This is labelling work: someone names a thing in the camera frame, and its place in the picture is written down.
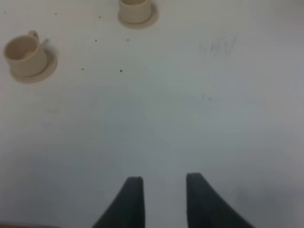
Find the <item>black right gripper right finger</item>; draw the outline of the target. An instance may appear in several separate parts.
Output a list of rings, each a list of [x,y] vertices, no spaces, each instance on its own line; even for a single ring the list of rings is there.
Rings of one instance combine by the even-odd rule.
[[[200,173],[186,175],[187,223],[189,228],[251,228]]]

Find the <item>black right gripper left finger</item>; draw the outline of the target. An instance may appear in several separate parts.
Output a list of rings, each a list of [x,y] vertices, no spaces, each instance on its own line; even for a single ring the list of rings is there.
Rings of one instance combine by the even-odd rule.
[[[129,177],[94,228],[143,228],[144,184],[142,177]]]

